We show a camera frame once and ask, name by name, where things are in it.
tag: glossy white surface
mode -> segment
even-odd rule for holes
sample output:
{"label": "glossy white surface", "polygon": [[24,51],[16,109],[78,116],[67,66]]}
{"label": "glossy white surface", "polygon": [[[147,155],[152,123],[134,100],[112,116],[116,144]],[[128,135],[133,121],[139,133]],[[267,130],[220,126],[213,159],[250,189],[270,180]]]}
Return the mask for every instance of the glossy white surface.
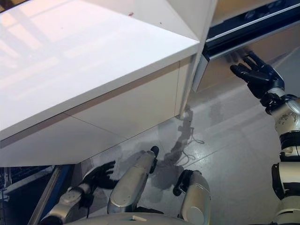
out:
{"label": "glossy white surface", "polygon": [[124,140],[92,124],[67,117],[1,148],[0,166],[76,164]]}
{"label": "glossy white surface", "polygon": [[1,139],[186,58],[198,44],[84,0],[28,1],[6,11]]}
{"label": "glossy white surface", "polygon": [[72,114],[87,123],[131,138],[174,116],[179,62],[150,76],[160,76],[100,104]]}

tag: robot leg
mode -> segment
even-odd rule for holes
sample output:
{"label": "robot leg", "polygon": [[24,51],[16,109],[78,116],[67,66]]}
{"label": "robot leg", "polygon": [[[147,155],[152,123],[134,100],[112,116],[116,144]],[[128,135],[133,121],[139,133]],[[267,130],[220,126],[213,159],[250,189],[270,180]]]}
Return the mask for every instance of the robot leg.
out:
{"label": "robot leg", "polygon": [[152,147],[122,176],[109,198],[108,213],[132,212],[136,209],[148,175],[156,166],[158,151],[157,146]]}
{"label": "robot leg", "polygon": [[194,225],[210,223],[210,187],[199,171],[185,170],[179,177],[173,193],[185,192],[179,217]]}

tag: robot finger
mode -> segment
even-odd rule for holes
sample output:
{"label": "robot finger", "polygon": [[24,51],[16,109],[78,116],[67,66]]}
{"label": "robot finger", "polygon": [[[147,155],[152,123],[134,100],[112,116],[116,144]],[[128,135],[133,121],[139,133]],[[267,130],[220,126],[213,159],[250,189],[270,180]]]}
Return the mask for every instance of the robot finger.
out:
{"label": "robot finger", "polygon": [[248,55],[258,65],[259,68],[264,67],[266,63],[262,61],[253,51],[248,52]]}
{"label": "robot finger", "polygon": [[116,163],[116,161],[112,161],[112,162],[109,162],[109,163],[106,163],[106,164],[102,165],[102,167],[105,168],[106,170],[113,169],[115,163]]}
{"label": "robot finger", "polygon": [[230,69],[235,75],[237,75],[238,77],[240,77],[242,79],[244,78],[245,74],[248,74],[251,72],[251,70],[248,67],[244,66],[241,63],[239,65],[230,66]]}
{"label": "robot finger", "polygon": [[247,57],[247,56],[245,56],[244,58],[243,58],[243,61],[245,62],[245,63],[247,63],[250,67],[251,67],[251,69],[253,69],[253,70],[255,70],[255,71],[258,71],[259,70],[259,67],[249,58],[249,57]]}
{"label": "robot finger", "polygon": [[106,175],[106,176],[109,175],[109,174],[113,174],[113,170],[109,170],[109,171],[106,171],[106,172],[105,172],[105,175]]}

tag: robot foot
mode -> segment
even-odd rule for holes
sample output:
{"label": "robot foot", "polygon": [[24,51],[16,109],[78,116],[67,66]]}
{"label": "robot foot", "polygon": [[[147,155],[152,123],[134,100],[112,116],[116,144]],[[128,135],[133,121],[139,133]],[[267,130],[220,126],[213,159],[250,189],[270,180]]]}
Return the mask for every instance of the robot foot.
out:
{"label": "robot foot", "polygon": [[175,187],[173,188],[173,194],[179,196],[182,192],[188,191],[189,181],[193,174],[192,170],[184,170],[179,176]]}

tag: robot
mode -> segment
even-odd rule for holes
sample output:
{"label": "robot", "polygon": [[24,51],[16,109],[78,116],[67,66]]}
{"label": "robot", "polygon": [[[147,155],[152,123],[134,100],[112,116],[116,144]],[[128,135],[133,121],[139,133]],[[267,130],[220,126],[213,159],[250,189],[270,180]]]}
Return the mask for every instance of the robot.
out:
{"label": "robot", "polygon": [[[281,200],[271,225],[300,225],[300,104],[298,97],[285,94],[282,77],[253,52],[232,65],[231,71],[247,82],[252,94],[260,99],[266,113],[273,116],[281,142],[280,163],[272,166],[272,186]],[[173,189],[175,196],[185,193],[178,218],[154,209],[137,207],[148,175],[155,171],[159,149],[153,146],[127,170],[122,178],[111,180],[115,162],[92,169],[77,187],[70,187],[59,202],[40,221],[40,225],[208,225],[210,223],[210,188],[199,171],[184,170]],[[113,189],[107,205],[108,214],[88,218],[93,192]],[[87,218],[76,220],[80,210]]]}

